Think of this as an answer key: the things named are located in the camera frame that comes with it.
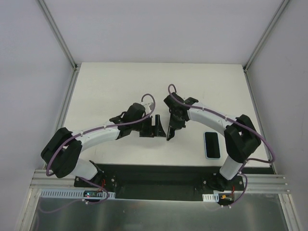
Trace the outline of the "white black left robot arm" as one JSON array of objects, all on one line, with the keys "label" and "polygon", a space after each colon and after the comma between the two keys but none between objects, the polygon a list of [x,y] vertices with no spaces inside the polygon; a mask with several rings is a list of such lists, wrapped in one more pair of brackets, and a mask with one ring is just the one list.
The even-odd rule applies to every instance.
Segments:
[{"label": "white black left robot arm", "polygon": [[56,131],[40,156],[47,164],[48,175],[63,178],[73,175],[84,179],[91,187],[103,187],[105,175],[93,161],[85,161],[80,154],[98,144],[115,141],[137,131],[140,137],[166,137],[160,116],[151,116],[153,103],[133,103],[127,111],[105,124],[86,131],[72,132],[66,127]]}]

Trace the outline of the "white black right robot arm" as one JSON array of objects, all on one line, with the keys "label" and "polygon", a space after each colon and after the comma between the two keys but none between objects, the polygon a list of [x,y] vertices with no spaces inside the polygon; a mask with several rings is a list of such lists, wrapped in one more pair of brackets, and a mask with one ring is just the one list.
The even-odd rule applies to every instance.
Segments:
[{"label": "white black right robot arm", "polygon": [[234,118],[234,122],[218,116],[217,112],[209,109],[197,99],[189,97],[184,100],[176,93],[164,99],[170,113],[167,140],[175,136],[175,131],[185,128],[185,123],[194,121],[201,123],[225,138],[227,158],[219,172],[207,181],[212,190],[224,191],[234,184],[243,163],[260,146],[261,140],[253,132],[256,130],[251,119],[246,115]]}]

